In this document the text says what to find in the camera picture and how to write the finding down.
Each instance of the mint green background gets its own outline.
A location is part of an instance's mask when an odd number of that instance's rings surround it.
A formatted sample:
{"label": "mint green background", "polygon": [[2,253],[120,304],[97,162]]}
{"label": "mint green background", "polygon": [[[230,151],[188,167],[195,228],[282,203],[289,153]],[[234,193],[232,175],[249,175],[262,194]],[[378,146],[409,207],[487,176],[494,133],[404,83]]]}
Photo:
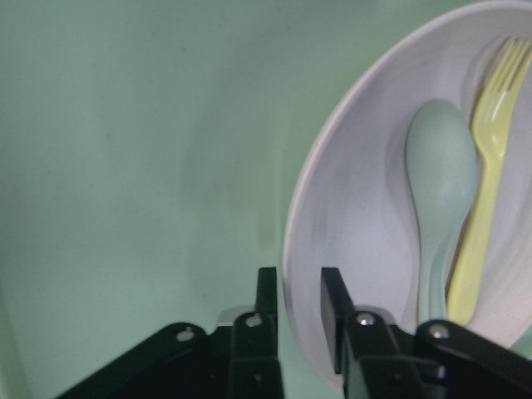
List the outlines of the mint green background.
{"label": "mint green background", "polygon": [[[212,331],[252,303],[335,104],[465,3],[2,0],[0,337],[17,346],[0,371],[18,350],[49,398],[168,323]],[[280,304],[287,398],[339,397]]]}

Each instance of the screw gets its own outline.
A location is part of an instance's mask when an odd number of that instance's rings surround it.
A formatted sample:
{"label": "screw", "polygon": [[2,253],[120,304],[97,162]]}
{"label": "screw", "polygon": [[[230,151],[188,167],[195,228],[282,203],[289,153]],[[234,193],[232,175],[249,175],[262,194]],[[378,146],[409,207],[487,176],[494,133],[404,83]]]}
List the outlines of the screw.
{"label": "screw", "polygon": [[192,331],[192,328],[187,327],[185,330],[178,332],[175,336],[175,339],[177,339],[179,342],[187,342],[190,341],[194,337],[194,331]]}
{"label": "screw", "polygon": [[429,334],[436,339],[446,339],[449,337],[449,330],[442,324],[432,324],[429,327]]}
{"label": "screw", "polygon": [[375,316],[368,312],[359,313],[357,315],[357,322],[363,326],[372,326],[375,324]]}
{"label": "screw", "polygon": [[246,326],[248,327],[257,327],[260,326],[263,323],[260,316],[256,313],[253,316],[249,316],[246,318]]}

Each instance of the plastic fork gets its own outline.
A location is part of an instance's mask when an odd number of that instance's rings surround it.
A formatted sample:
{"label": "plastic fork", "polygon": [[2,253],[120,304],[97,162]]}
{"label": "plastic fork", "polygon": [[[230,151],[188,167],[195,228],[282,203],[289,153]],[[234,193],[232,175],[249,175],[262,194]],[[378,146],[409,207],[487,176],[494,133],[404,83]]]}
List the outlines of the plastic fork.
{"label": "plastic fork", "polygon": [[480,292],[510,121],[532,62],[532,42],[508,39],[501,53],[499,63],[480,94],[471,123],[471,133],[483,170],[447,296],[448,318],[462,325],[473,317]]}

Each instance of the fork handle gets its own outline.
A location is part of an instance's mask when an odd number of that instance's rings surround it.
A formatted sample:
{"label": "fork handle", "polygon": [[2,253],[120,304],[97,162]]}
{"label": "fork handle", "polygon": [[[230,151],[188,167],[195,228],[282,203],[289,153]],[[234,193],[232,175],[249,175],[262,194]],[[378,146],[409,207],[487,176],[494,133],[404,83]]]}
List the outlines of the fork handle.
{"label": "fork handle", "polygon": [[485,257],[490,244],[503,162],[484,165],[475,204],[466,222],[463,240],[447,296],[447,316],[457,324],[467,324],[478,301]]}

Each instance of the black metal bracket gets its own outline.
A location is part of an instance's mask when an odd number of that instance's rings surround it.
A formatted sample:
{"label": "black metal bracket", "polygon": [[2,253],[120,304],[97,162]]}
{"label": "black metal bracket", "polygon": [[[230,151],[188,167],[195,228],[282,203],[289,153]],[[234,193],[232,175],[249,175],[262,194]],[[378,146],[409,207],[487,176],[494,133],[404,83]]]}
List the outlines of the black metal bracket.
{"label": "black metal bracket", "polygon": [[322,320],[346,398],[531,398],[532,363],[446,320],[416,334],[382,309],[352,303],[337,268],[322,269]]}
{"label": "black metal bracket", "polygon": [[[532,363],[445,320],[402,331],[355,306],[337,268],[322,269],[323,328],[347,399],[532,398]],[[255,305],[210,335],[175,323],[57,399],[283,399],[277,276],[259,270]]]}
{"label": "black metal bracket", "polygon": [[282,399],[277,274],[261,268],[253,312],[211,334],[175,323],[57,399]]}

